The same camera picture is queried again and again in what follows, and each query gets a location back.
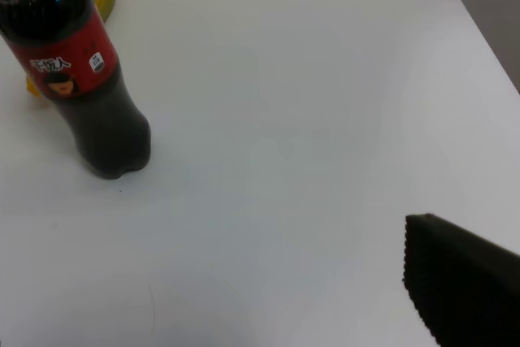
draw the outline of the red label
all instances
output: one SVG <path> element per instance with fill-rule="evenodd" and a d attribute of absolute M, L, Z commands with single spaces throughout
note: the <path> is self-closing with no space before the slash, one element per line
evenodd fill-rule
<path fill-rule="evenodd" d="M 7 42 L 32 82 L 48 98 L 70 98 L 96 89 L 115 70 L 118 56 L 94 11 L 77 33 L 52 45 Z"/>

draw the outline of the dark soda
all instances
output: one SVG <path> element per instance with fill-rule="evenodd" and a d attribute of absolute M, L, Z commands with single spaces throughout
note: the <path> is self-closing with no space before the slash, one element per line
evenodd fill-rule
<path fill-rule="evenodd" d="M 0 34 L 96 172 L 114 179 L 146 166 L 150 126 L 93 0 L 0 0 Z"/>

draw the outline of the white table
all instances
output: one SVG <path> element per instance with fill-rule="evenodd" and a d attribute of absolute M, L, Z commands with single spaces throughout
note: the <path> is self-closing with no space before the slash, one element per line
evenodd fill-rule
<path fill-rule="evenodd" d="M 520 252 L 520 96 L 459 0 L 118 0 L 108 29 L 154 133 L 116 181 L 0 48 L 2 347 L 434 346 L 404 216 Z"/>

